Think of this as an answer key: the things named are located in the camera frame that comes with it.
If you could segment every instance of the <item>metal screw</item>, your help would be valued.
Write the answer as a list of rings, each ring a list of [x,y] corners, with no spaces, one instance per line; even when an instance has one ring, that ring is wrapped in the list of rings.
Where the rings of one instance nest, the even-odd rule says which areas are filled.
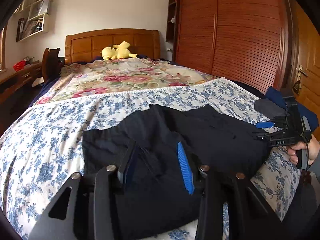
[[[236,177],[237,177],[238,179],[244,179],[244,178],[245,178],[245,175],[244,175],[242,172],[237,172]]]
[[[79,179],[80,178],[80,173],[79,172],[75,172],[71,175],[71,179]]]
[[[210,170],[210,167],[208,165],[201,165],[200,170],[204,172],[208,172]]]
[[[117,167],[115,165],[109,165],[107,166],[107,171],[114,171]]]

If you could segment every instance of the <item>headboard panel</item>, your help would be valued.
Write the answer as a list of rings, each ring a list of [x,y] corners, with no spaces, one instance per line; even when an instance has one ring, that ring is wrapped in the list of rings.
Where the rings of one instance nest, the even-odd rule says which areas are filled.
[[[151,59],[160,58],[159,32],[143,29],[106,29],[66,37],[65,63],[91,61],[101,55],[105,47],[127,41],[131,53],[143,54]]]

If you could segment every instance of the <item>wardrobe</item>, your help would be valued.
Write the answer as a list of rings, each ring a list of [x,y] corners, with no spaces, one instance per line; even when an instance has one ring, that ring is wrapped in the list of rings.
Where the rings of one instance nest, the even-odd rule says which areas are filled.
[[[286,0],[176,0],[173,61],[262,92],[286,85]]]

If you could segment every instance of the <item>blue and white floral sheet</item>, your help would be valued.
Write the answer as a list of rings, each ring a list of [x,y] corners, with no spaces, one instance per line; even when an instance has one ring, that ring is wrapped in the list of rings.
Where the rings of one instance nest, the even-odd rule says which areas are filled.
[[[98,94],[27,109],[0,138],[0,206],[28,239],[42,211],[66,179],[83,172],[82,133],[107,129],[149,104],[188,111],[210,104],[218,112],[255,124],[267,118],[253,108],[254,95],[233,82],[215,79],[201,85]],[[282,220],[298,186],[300,172],[283,147],[274,148],[251,179]],[[157,236],[194,239],[197,221]],[[228,209],[224,207],[224,238]]]

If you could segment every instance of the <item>red plastic bag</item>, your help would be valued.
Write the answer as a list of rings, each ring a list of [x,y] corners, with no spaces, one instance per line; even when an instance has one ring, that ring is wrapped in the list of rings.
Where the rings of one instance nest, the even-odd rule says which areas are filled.
[[[18,62],[16,65],[14,65],[14,66],[13,66],[13,69],[14,69],[15,71],[19,71],[19,70],[22,70],[25,65],[26,65],[26,61],[25,61],[25,60],[22,60],[22,61]]]

